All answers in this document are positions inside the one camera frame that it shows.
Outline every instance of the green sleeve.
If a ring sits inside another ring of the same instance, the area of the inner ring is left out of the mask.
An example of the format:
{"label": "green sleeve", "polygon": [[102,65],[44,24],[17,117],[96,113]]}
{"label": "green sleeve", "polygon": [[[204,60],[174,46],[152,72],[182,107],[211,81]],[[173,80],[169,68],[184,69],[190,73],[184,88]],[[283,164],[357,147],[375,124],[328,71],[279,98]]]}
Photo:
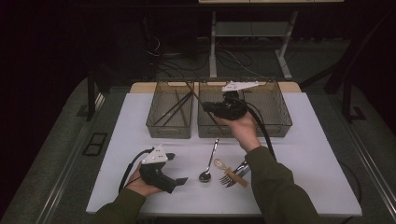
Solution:
{"label": "green sleeve", "polygon": [[136,223],[146,197],[129,189],[123,189],[113,203],[104,205],[93,217],[91,224]]}
{"label": "green sleeve", "polygon": [[267,224],[322,223],[308,194],[294,184],[293,174],[276,162],[266,147],[246,155],[251,169],[251,186]]}

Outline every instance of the hand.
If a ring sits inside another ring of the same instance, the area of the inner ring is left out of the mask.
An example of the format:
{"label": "hand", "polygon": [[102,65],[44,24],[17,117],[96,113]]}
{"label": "hand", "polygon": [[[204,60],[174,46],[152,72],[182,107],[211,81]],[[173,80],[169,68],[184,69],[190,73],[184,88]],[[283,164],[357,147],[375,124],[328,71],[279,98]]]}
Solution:
{"label": "hand", "polygon": [[218,123],[223,123],[231,128],[233,137],[239,142],[241,148],[246,152],[251,151],[262,144],[257,138],[256,120],[247,112],[242,118],[236,120],[228,120],[215,117]]}
{"label": "hand", "polygon": [[135,191],[136,193],[139,193],[145,197],[148,197],[149,195],[153,194],[153,193],[158,193],[161,192],[161,189],[158,189],[154,186],[148,185],[146,184],[145,181],[143,181],[143,179],[140,177],[140,169],[141,163],[139,163],[139,165],[137,165],[136,170],[134,171],[134,173],[131,175],[131,177],[129,177],[127,186],[125,186],[125,188],[130,189]]}

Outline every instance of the person's right hand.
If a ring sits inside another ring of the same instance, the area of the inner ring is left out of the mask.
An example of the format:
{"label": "person's right hand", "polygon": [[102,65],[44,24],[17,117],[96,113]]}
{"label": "person's right hand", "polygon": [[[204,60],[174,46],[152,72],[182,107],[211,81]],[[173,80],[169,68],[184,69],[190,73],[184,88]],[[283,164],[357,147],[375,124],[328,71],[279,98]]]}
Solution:
{"label": "person's right hand", "polygon": [[246,152],[262,145],[257,138],[256,120],[249,112],[242,118],[236,120],[222,119],[219,117],[215,117],[215,119],[218,123],[228,125],[231,128],[233,137]]}

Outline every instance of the fork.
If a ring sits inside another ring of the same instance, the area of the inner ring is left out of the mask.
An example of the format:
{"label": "fork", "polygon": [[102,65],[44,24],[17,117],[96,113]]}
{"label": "fork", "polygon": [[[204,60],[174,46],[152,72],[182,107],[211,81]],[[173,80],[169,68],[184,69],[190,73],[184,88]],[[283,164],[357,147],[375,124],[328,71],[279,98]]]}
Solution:
{"label": "fork", "polygon": [[[235,170],[233,170],[233,173],[236,174],[238,171],[240,171],[246,165],[248,165],[248,163],[246,161],[242,161],[242,163]],[[225,175],[219,181],[222,185],[226,185],[226,184],[230,183],[232,180],[229,176]]]}

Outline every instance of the metal spoon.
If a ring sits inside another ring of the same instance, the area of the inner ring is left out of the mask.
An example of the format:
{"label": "metal spoon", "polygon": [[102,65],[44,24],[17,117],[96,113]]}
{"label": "metal spoon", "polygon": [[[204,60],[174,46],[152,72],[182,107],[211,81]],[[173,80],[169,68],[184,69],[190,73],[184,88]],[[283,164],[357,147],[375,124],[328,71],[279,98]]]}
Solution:
{"label": "metal spoon", "polygon": [[216,147],[218,147],[218,143],[219,143],[219,138],[217,137],[215,141],[215,145],[213,146],[212,155],[210,156],[209,164],[207,165],[206,170],[199,175],[199,181],[201,182],[209,182],[210,178],[212,177],[209,172],[209,169],[210,169],[210,164],[212,163],[213,155],[215,155],[216,152]]}

